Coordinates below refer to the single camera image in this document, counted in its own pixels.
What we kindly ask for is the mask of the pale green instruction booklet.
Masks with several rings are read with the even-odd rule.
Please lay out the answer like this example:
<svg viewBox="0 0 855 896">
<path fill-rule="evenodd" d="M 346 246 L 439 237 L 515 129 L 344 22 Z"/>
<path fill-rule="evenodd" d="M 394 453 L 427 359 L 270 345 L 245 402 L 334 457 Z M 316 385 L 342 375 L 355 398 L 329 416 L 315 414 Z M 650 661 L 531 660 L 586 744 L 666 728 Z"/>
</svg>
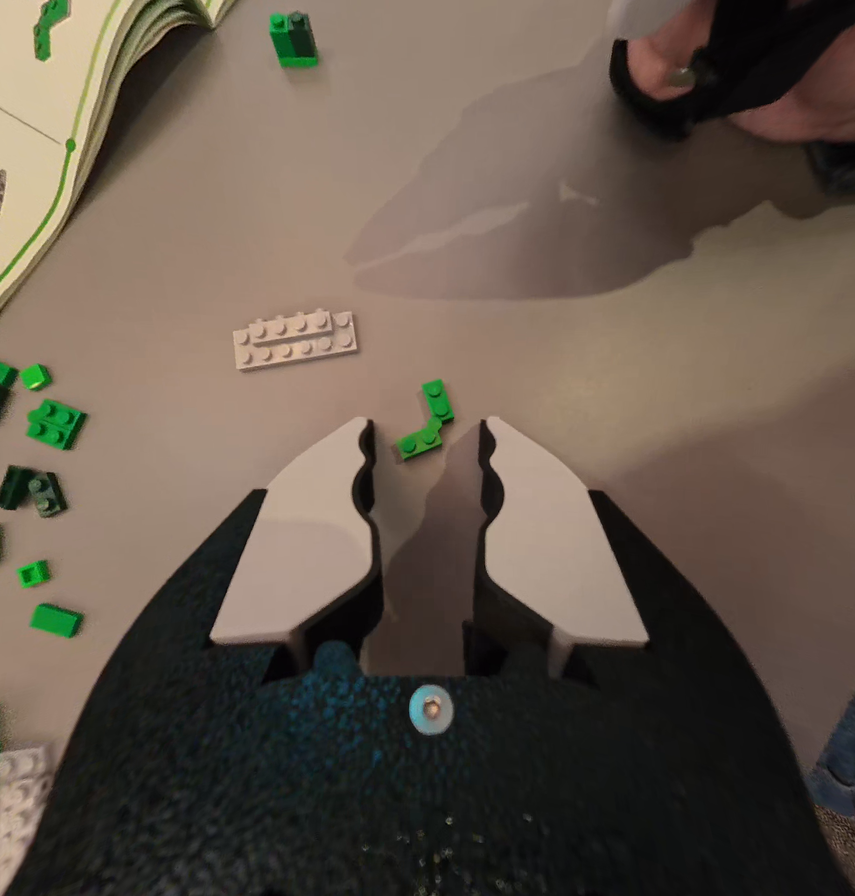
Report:
<svg viewBox="0 0 855 896">
<path fill-rule="evenodd" d="M 132 67 L 233 4 L 0 1 L 0 312 L 63 230 Z"/>
</svg>

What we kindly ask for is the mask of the small green brick block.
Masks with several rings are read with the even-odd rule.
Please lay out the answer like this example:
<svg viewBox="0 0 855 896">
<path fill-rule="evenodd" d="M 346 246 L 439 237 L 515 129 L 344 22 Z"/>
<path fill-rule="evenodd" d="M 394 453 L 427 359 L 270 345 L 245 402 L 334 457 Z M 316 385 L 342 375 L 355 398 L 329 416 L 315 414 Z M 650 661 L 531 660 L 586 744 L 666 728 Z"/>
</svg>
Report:
<svg viewBox="0 0 855 896">
<path fill-rule="evenodd" d="M 319 54 L 308 14 L 300 11 L 272 14 L 269 35 L 281 68 L 308 69 L 318 66 Z"/>
</svg>

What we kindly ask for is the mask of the person's right hand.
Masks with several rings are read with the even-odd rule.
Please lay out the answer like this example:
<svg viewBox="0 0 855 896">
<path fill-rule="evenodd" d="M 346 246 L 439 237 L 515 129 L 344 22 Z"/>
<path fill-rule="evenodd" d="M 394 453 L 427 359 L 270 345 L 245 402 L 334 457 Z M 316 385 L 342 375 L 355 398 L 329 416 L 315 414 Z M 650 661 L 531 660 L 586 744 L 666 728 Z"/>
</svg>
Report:
<svg viewBox="0 0 855 896">
<path fill-rule="evenodd" d="M 686 52 L 665 39 L 647 37 L 626 43 L 627 73 L 646 108 L 673 118 L 685 88 L 668 76 Z M 803 143 L 855 142 L 855 28 L 844 31 L 802 79 L 778 100 L 728 115 L 737 128 L 763 140 Z"/>
</svg>

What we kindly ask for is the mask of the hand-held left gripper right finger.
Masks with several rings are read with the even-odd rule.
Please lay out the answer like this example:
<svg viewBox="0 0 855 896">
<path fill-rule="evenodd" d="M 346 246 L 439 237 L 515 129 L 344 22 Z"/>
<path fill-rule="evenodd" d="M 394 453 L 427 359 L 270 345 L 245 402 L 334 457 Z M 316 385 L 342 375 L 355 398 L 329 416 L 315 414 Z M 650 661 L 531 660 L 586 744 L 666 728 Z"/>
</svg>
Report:
<svg viewBox="0 0 855 896">
<path fill-rule="evenodd" d="M 466 674 L 535 652 L 549 678 L 598 678 L 646 657 L 650 636 L 578 475 L 498 416 L 478 434 L 480 506 Z"/>
</svg>

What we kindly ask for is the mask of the light grey brick plate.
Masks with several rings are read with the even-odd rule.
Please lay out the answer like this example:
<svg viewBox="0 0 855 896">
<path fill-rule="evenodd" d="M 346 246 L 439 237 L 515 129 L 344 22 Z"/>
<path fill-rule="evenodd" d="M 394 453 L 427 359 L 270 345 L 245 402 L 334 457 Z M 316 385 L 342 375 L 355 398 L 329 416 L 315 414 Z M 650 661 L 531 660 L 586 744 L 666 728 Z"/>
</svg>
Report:
<svg viewBox="0 0 855 896">
<path fill-rule="evenodd" d="M 233 331 L 235 368 L 251 372 L 358 352 L 356 319 L 351 311 L 277 315 Z"/>
</svg>

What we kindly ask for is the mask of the person's leg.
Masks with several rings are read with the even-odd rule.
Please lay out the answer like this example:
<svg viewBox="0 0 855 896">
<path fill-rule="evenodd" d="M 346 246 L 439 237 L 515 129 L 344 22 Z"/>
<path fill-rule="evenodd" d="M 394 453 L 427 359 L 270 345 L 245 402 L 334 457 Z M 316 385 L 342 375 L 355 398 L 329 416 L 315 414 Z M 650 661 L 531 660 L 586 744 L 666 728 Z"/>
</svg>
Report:
<svg viewBox="0 0 855 896">
<path fill-rule="evenodd" d="M 840 815 L 855 815 L 855 693 L 806 776 L 813 802 Z"/>
</svg>

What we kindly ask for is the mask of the grey desk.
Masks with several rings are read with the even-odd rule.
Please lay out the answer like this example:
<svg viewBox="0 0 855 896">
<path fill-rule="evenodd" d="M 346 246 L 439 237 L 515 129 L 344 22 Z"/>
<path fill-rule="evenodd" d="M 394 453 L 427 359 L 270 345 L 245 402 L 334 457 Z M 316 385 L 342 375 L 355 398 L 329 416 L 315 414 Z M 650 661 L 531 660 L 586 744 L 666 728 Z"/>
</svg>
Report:
<svg viewBox="0 0 855 896">
<path fill-rule="evenodd" d="M 855 692 L 855 198 L 729 123 L 655 140 L 605 2 L 277 2 L 129 77 L 91 184 L 0 317 L 88 413 L 0 510 L 0 705 L 60 758 L 7 894 L 854 894 L 802 774 Z M 358 352 L 239 372 L 233 331 L 351 311 Z M 442 379 L 443 446 L 401 462 Z M 208 644 L 261 501 L 376 430 L 384 615 L 354 677 Z M 463 676 L 499 416 L 601 492 L 686 637 Z"/>
</svg>

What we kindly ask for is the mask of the green angled brick assembly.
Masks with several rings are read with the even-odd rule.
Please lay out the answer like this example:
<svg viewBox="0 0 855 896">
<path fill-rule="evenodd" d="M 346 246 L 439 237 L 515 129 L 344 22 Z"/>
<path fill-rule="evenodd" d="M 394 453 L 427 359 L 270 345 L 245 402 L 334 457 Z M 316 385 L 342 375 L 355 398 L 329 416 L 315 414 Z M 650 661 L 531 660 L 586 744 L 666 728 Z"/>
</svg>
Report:
<svg viewBox="0 0 855 896">
<path fill-rule="evenodd" d="M 427 420 L 421 428 L 408 433 L 394 443 L 401 462 L 414 460 L 443 446 L 444 425 L 455 420 L 455 412 L 442 379 L 433 379 L 421 385 Z"/>
</svg>

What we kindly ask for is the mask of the pile of green toy bricks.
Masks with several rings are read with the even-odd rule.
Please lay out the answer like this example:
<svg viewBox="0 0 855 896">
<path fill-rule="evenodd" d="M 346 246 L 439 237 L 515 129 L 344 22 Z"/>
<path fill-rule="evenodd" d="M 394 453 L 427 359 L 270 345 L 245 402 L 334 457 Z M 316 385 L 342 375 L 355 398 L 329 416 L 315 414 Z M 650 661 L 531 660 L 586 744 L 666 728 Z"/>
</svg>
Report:
<svg viewBox="0 0 855 896">
<path fill-rule="evenodd" d="M 35 364 L 18 370 L 0 361 L 0 418 L 12 387 L 29 391 L 51 385 L 49 370 Z M 43 399 L 27 415 L 26 435 L 60 451 L 70 450 L 84 426 L 86 413 L 54 399 Z M 67 508 L 53 472 L 9 465 L 0 482 L 0 510 L 14 511 L 31 501 L 42 519 Z M 22 864 L 41 822 L 53 781 L 53 763 L 46 745 L 4 750 L 0 744 L 0 894 L 5 894 Z"/>
</svg>

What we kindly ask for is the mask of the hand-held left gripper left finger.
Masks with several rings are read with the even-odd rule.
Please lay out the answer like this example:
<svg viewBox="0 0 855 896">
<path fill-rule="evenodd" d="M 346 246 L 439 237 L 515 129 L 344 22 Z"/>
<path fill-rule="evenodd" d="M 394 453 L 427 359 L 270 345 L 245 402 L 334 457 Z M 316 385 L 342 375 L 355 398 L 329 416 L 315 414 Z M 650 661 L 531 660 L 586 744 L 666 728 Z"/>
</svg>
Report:
<svg viewBox="0 0 855 896">
<path fill-rule="evenodd" d="M 265 498 L 210 630 L 216 645 L 278 644 L 299 669 L 328 642 L 360 658 L 384 611 L 375 428 L 354 418 L 299 454 Z"/>
</svg>

